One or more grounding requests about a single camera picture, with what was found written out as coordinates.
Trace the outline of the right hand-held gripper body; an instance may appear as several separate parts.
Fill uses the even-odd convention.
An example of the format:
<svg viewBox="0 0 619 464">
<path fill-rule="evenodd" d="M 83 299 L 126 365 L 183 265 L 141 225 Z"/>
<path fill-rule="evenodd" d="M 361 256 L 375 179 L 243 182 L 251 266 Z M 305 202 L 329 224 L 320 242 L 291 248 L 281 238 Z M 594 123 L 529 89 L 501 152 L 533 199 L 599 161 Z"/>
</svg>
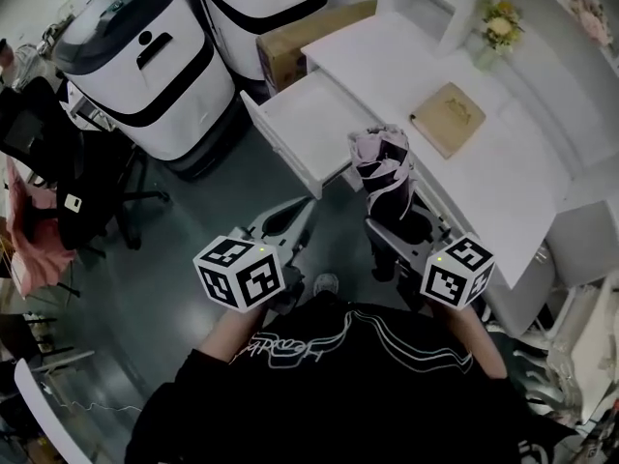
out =
<svg viewBox="0 0 619 464">
<path fill-rule="evenodd" d="M 440 250 L 422 246 L 402 258 L 405 268 L 422 277 L 422 296 L 457 310 L 486 290 L 495 266 L 494 254 L 473 233 Z"/>
</svg>

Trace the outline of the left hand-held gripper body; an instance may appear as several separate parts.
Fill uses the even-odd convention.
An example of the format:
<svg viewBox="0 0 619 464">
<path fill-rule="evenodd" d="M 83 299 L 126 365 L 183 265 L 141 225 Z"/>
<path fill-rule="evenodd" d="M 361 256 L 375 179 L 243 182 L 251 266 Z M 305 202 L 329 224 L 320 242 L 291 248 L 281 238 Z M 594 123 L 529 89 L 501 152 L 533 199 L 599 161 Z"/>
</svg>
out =
<svg viewBox="0 0 619 464">
<path fill-rule="evenodd" d="M 236 227 L 218 236 L 192 262 L 214 303 L 241 313 L 260 305 L 288 313 L 305 290 L 305 276 L 294 260 L 309 240 L 308 230 L 276 236 L 256 227 Z"/>
</svg>

